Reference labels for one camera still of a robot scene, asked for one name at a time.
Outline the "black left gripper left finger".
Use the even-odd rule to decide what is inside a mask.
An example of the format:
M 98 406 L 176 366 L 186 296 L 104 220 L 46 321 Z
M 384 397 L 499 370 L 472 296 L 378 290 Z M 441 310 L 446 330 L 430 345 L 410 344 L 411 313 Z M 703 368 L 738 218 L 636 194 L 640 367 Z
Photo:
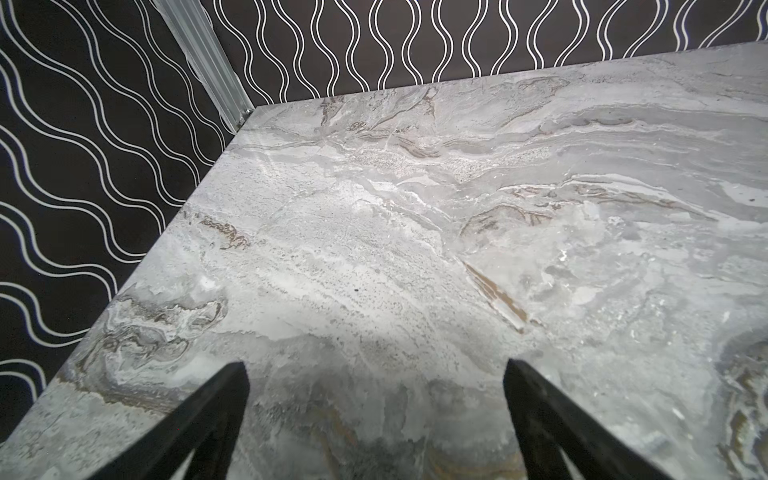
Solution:
M 170 479 L 188 462 L 186 479 L 224 479 L 250 392 L 246 367 L 222 367 L 93 479 Z

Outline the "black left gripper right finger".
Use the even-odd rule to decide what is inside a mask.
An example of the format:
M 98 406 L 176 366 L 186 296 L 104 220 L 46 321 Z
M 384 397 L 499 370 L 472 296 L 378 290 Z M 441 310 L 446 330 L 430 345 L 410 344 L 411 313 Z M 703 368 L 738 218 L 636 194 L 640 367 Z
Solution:
M 667 479 L 525 361 L 507 362 L 503 389 L 529 479 Z

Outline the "aluminium corner frame post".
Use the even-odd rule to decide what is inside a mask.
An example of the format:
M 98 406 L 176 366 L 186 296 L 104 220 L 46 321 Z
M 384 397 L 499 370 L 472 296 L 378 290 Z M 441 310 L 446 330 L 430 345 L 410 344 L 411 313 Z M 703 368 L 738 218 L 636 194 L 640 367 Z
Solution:
M 153 6 L 182 49 L 224 125 L 236 134 L 254 106 L 234 72 L 200 1 L 157 0 Z

